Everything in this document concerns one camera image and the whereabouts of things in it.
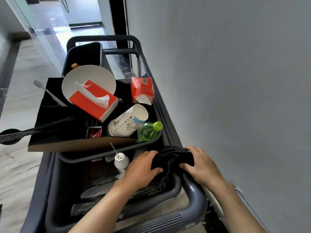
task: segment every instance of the paper cup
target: paper cup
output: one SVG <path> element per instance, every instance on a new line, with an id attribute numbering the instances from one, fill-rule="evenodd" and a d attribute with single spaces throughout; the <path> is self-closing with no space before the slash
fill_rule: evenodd
<path id="1" fill-rule="evenodd" d="M 110 136 L 129 137 L 148 119 L 148 111 L 140 104 L 126 110 L 108 125 Z"/>

